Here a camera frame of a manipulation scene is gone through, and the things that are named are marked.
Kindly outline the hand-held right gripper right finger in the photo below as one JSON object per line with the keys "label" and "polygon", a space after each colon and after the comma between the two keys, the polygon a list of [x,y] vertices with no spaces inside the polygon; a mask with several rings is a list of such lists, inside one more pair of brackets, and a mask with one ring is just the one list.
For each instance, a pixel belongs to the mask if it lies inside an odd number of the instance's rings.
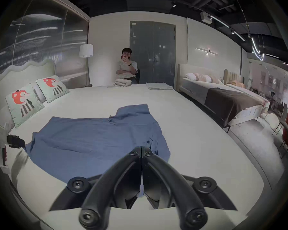
{"label": "hand-held right gripper right finger", "polygon": [[208,222],[206,208],[238,211],[211,177],[180,174],[169,163],[142,147],[143,189],[154,209],[176,207],[182,230],[200,230]]}

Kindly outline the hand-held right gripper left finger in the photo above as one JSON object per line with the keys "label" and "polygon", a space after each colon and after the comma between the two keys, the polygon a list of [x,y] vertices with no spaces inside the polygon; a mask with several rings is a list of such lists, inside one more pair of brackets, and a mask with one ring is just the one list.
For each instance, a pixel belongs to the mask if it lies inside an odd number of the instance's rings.
{"label": "hand-held right gripper left finger", "polygon": [[140,192],[142,147],[120,158],[106,172],[90,178],[73,177],[49,212],[81,208],[78,221],[88,230],[106,230],[111,207],[131,209]]}

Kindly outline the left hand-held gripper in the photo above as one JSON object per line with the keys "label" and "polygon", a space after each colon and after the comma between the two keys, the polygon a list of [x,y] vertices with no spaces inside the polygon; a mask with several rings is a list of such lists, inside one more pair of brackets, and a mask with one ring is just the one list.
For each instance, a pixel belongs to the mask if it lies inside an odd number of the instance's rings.
{"label": "left hand-held gripper", "polygon": [[25,148],[25,142],[19,136],[10,135],[6,127],[0,126],[0,168],[4,174],[10,174],[11,169],[5,164],[7,161],[7,147]]}

